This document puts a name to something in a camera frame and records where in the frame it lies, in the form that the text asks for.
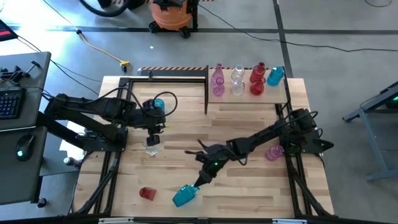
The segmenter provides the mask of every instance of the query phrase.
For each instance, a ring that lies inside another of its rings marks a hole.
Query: concrete floor
[[[121,16],[106,19],[90,14],[78,1],[48,0],[76,26],[85,27],[147,27],[152,21],[149,6],[126,11]],[[384,4],[388,0],[373,0]],[[277,29],[272,0],[215,0],[201,2],[232,25],[242,29]],[[279,0],[285,29],[305,30],[397,30],[398,2],[385,8],[368,6],[363,0]],[[10,26],[21,26],[16,32],[42,51],[52,53],[52,59],[71,70],[101,80],[104,75],[123,75],[117,61],[88,48],[74,32],[47,31],[46,27],[69,24],[39,0],[8,1],[0,18]],[[208,12],[199,11],[200,28],[230,28]],[[269,67],[283,65],[280,44],[252,39],[240,33],[201,32],[187,39],[178,34],[147,32],[85,32],[88,40],[119,58],[129,60],[136,74],[139,67],[181,66],[201,67],[223,62],[252,67],[264,61]],[[278,39],[279,34],[253,34],[256,37]],[[313,45],[333,45],[345,49],[398,49],[396,35],[314,35],[289,34],[287,41]],[[0,54],[19,54],[31,49],[17,40],[0,43]],[[398,53],[344,53],[332,49],[315,49],[288,45],[293,76],[304,78],[310,105],[320,113],[317,124],[324,138],[335,143],[325,153],[326,176],[335,213],[344,218],[357,218],[397,223],[398,178],[366,182],[368,174],[378,171],[362,123],[346,124],[341,117],[379,90],[397,81],[395,73]],[[77,79],[95,91],[100,84]],[[45,89],[51,94],[96,96],[50,66]],[[47,144],[58,148],[59,141]],[[391,157],[398,157],[391,152]],[[50,202],[36,209],[29,203],[3,205],[0,219],[46,217],[66,214],[72,198],[77,174],[46,177],[42,196]]]

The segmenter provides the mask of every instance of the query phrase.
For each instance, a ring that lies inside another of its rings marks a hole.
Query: orange shop vacuum
[[[153,0],[152,17],[155,21],[149,24],[151,33],[173,30],[188,38],[191,19],[193,30],[198,28],[198,0]]]

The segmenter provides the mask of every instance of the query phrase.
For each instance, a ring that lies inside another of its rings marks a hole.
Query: metal stand
[[[398,82],[395,82],[391,86],[381,91],[378,96],[369,100],[368,103],[365,103],[359,109],[356,109],[354,112],[351,112],[350,114],[343,117],[343,120],[346,121],[347,123],[349,123],[355,118],[361,118],[362,122],[365,125],[371,148],[379,163],[381,171],[367,176],[366,180],[376,180],[376,179],[398,176],[398,170],[389,170],[388,167],[386,166],[386,162],[382,155],[382,149],[377,143],[376,130],[375,128],[372,128],[368,116],[374,113],[387,114],[387,116],[388,114],[390,114],[390,116],[396,116],[396,114],[398,113],[398,111],[396,110],[375,110],[375,109],[382,105],[385,105],[387,102],[391,101],[397,95],[398,95]]]

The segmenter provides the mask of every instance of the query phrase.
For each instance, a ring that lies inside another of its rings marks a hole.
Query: vacuum hose
[[[93,8],[91,5],[89,5],[85,0],[79,0],[79,1],[84,7],[86,7],[86,9],[88,9],[90,12],[92,12],[98,16],[115,17],[115,16],[122,14],[122,12],[124,12],[127,9],[128,5],[130,5],[130,3],[132,3],[133,1],[136,1],[136,0],[125,0],[124,4],[119,9],[117,9],[115,11],[110,11],[110,12],[97,10],[97,9]]]

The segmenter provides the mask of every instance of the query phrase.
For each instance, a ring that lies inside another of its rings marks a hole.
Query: black desk
[[[50,52],[40,52],[31,54],[5,55],[0,56],[0,67],[6,68],[9,72],[13,71],[17,65],[23,71],[28,71],[32,66],[31,61],[39,63],[40,68],[33,68],[29,74],[30,78],[21,78],[18,84],[44,87],[45,78],[50,65]],[[0,83],[0,88],[7,88],[10,83]],[[33,127],[36,124],[37,114],[39,112],[40,99],[42,91],[38,88],[26,89],[25,102],[19,119],[10,119],[0,121],[0,130],[17,129]]]
[[[35,135],[33,155],[25,161],[16,159],[15,148],[21,136],[28,134],[31,129],[4,131],[0,133],[0,205],[16,202],[32,201],[37,191],[40,166],[42,163],[46,127],[34,128],[31,134]]]

